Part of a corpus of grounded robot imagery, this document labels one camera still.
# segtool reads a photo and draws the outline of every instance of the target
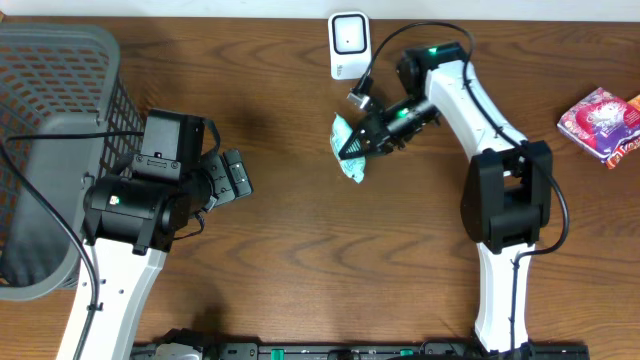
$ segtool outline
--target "basket mesh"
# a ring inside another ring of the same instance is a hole
[[[110,61],[117,66],[119,59],[110,59],[104,44],[89,35],[51,37],[53,41],[33,36],[25,41],[0,42],[0,137],[33,134],[56,113],[96,113],[97,117],[98,105],[105,96],[111,98],[104,117],[108,131],[142,131],[142,121],[119,76],[112,89],[104,89]],[[104,176],[121,154],[139,150],[140,146],[141,139],[134,136],[106,138],[98,177]],[[22,171],[30,149],[28,141],[17,141],[7,147]],[[20,186],[1,160],[0,179],[2,256]]]

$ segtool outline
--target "white plug-in device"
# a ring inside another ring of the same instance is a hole
[[[329,17],[331,77],[358,79],[371,61],[369,18],[362,12],[341,12]]]

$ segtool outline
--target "wooden table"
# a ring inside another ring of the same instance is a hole
[[[222,148],[242,150],[255,193],[207,216],[206,231],[174,244],[138,329],[255,336],[265,342],[415,341],[467,337],[478,308],[478,255],[462,227],[467,161],[447,125],[404,152],[368,161],[356,185],[331,153],[334,112],[354,81],[329,74],[324,20],[14,18],[91,23],[120,42],[121,72],[142,112],[216,121]],[[407,21],[372,21],[373,43]],[[584,341],[592,359],[640,351],[640,153],[607,170],[561,136],[560,115],[597,86],[640,92],[636,24],[460,22],[474,63],[507,118],[546,140],[571,209],[557,254],[535,259],[527,328],[536,341]],[[437,28],[391,42],[376,89],[403,92],[393,71],[406,47],[461,39]],[[193,230],[195,224],[185,231]],[[556,241],[560,214],[542,232]],[[0,304],[0,357],[51,359],[73,299],[57,291]]]

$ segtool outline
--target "laundry basket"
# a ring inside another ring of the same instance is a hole
[[[115,39],[95,26],[0,24],[0,137],[142,131],[118,76]],[[139,137],[7,144],[16,166],[82,238],[86,190]],[[78,253],[0,162],[0,300],[74,287]]]

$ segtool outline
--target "black cable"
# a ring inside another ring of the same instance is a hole
[[[428,344],[429,344],[429,341],[425,341],[422,344],[420,344],[420,348],[418,349],[418,354],[424,354],[425,346],[427,346]]]
[[[211,134],[213,135],[213,139],[216,141],[216,144],[213,146],[213,153],[217,154],[218,150],[220,150],[220,133],[218,132],[213,120],[204,119],[204,124],[209,128],[209,131],[211,131]]]
[[[42,196],[42,194],[27,180],[27,178],[20,172],[20,170],[16,167],[16,165],[11,161],[11,157],[7,153],[7,149],[5,148],[6,143],[10,143],[12,141],[17,140],[44,140],[44,139],[92,139],[92,138],[105,138],[111,136],[124,136],[124,135],[136,135],[142,136],[144,133],[137,131],[113,131],[106,133],[92,133],[92,134],[60,134],[60,135],[16,135],[9,136],[4,141],[0,142],[0,156],[6,163],[9,170],[13,173],[13,175],[22,183],[22,185],[27,189],[29,194],[33,196],[33,198],[44,208],[44,210],[51,215],[51,217],[55,220],[56,224],[60,226],[60,228],[69,236],[71,240],[71,244],[76,248],[78,253],[80,254],[80,259],[84,263],[87,268],[87,273],[89,274],[89,282],[91,283],[91,300],[89,302],[89,306],[87,307],[87,318],[85,320],[84,326],[82,328],[82,332],[80,333],[80,339],[78,340],[78,346],[76,347],[76,351],[73,355],[74,360],[80,359],[82,356],[82,350],[84,349],[84,345],[87,342],[87,336],[89,335],[89,330],[91,329],[91,324],[93,323],[93,317],[95,315],[96,310],[98,309],[98,297],[100,295],[100,286],[98,284],[98,275],[96,274],[95,268],[91,264],[91,260],[89,259],[89,255],[85,251],[82,241],[78,238],[76,233],[73,231],[71,226],[64,220],[62,215],[51,205],[47,199]]]
[[[533,157],[531,157],[531,155],[527,151],[527,148],[526,148],[525,145],[519,144],[518,142],[516,142],[515,140],[513,140],[507,134],[504,133],[502,128],[495,123],[495,121],[487,113],[487,111],[484,109],[484,107],[482,106],[480,101],[477,99],[477,97],[473,93],[473,90],[471,89],[471,81],[469,80],[468,75],[467,75],[467,70],[469,68],[469,63],[471,62],[471,55],[473,55],[473,52],[474,52],[475,47],[476,47],[476,44],[475,44],[475,39],[474,39],[473,35],[469,31],[467,31],[466,29],[464,29],[462,27],[459,27],[457,25],[454,25],[454,24],[450,24],[450,23],[446,23],[446,22],[440,22],[440,21],[423,21],[423,22],[417,22],[417,23],[413,23],[413,24],[409,24],[409,25],[401,27],[400,29],[396,30],[391,35],[389,35],[380,44],[380,46],[376,50],[375,54],[371,58],[371,62],[369,63],[369,66],[367,67],[367,70],[364,72],[364,74],[362,75],[362,77],[358,81],[358,84],[356,85],[354,90],[358,91],[364,85],[364,83],[366,81],[366,78],[369,77],[370,74],[371,74],[371,70],[373,68],[373,64],[374,64],[375,60],[377,59],[378,55],[380,54],[380,51],[382,50],[382,47],[384,47],[384,45],[389,40],[391,40],[394,36],[398,35],[399,33],[403,32],[405,30],[408,30],[410,28],[413,28],[413,27],[416,27],[416,26],[427,26],[427,25],[443,26],[443,27],[455,29],[455,30],[458,30],[458,31],[462,32],[467,37],[467,39],[469,40],[470,45],[469,45],[469,52],[467,54],[467,58],[464,60],[464,64],[463,64],[463,67],[462,67],[462,80],[464,82],[464,87],[467,89],[467,92],[469,93],[469,97],[471,98],[471,100],[473,101],[475,106],[478,108],[478,111],[480,111],[480,113],[485,117],[485,119],[487,119],[487,122],[489,122],[489,124],[494,129],[496,134],[499,135],[500,137],[502,137],[505,141],[507,141],[509,144],[511,144],[514,148],[520,150],[520,153],[522,154],[522,156],[526,160],[530,161],[533,164],[533,166],[538,168],[538,170],[540,170],[540,172],[542,174],[544,174],[544,177],[547,179],[547,181],[549,182],[549,184],[553,188],[553,191],[556,193],[556,196],[558,197],[558,201],[560,203],[560,207],[562,209],[562,231],[560,233],[560,237],[558,238],[558,241],[555,244],[553,244],[552,246],[550,246],[548,248],[545,248],[545,249],[533,250],[533,251],[527,251],[527,252],[519,253],[519,254],[516,255],[516,257],[513,260],[513,287],[512,287],[512,294],[511,294],[511,317],[509,318],[509,322],[511,324],[511,356],[513,357],[514,356],[514,350],[515,350],[515,311],[516,311],[516,297],[517,297],[517,291],[518,291],[518,281],[517,281],[517,279],[518,279],[518,270],[520,268],[520,260],[522,260],[522,258],[524,258],[526,256],[537,256],[537,255],[545,255],[545,254],[552,253],[552,252],[558,250],[564,244],[565,240],[567,239],[567,236],[569,235],[569,225],[570,225],[569,208],[567,206],[567,201],[566,201],[566,199],[564,197],[564,194],[562,193],[562,190],[560,189],[560,186],[558,185],[558,183],[556,182],[554,177],[550,173],[548,173]]]
[[[111,175],[120,175],[122,174],[132,163],[135,156],[138,155],[137,152],[127,151],[124,154],[121,154],[119,158],[111,166],[111,170],[109,170],[109,174]]]
[[[202,215],[200,215],[200,211],[198,211],[195,214],[193,214],[193,216],[195,216],[195,218],[198,219],[198,223],[200,224],[200,230],[194,231],[194,232],[192,232],[192,233],[190,233],[188,235],[185,235],[185,236],[180,236],[180,237],[177,237],[177,238],[173,238],[173,240],[186,239],[188,237],[199,235],[204,231],[205,221],[204,221],[204,218],[202,217]]]
[[[405,26],[401,27],[400,29],[398,29],[398,30],[394,31],[393,33],[391,33],[391,35],[387,36],[387,38],[382,41],[380,46],[378,46],[378,48],[376,49],[376,52],[373,53],[373,56],[371,57],[371,61],[369,62],[369,66],[367,66],[367,70],[365,70],[365,72],[362,75],[362,77],[360,77],[360,80],[358,81],[358,84],[354,88],[356,93],[360,92],[362,86],[365,83],[366,78],[371,76],[371,71],[373,70],[373,64],[378,59],[378,55],[380,55],[380,52],[382,51],[382,48],[389,42],[389,40],[393,39],[396,35],[400,34],[401,32],[404,32],[406,30],[409,30],[409,29],[417,27],[417,26],[442,26],[442,27],[447,27],[447,28],[450,28],[450,29],[454,29],[454,30],[460,31],[463,34],[465,34],[465,36],[467,36],[469,41],[471,41],[471,51],[473,51],[473,48],[475,47],[475,45],[474,45],[475,40],[473,38],[473,34],[471,34],[466,29],[464,29],[464,28],[462,28],[462,27],[460,27],[458,25],[455,25],[455,24],[451,24],[451,23],[444,22],[444,21],[420,21],[420,22],[417,22],[417,23],[412,23],[412,24],[409,24],[409,25],[405,25]]]

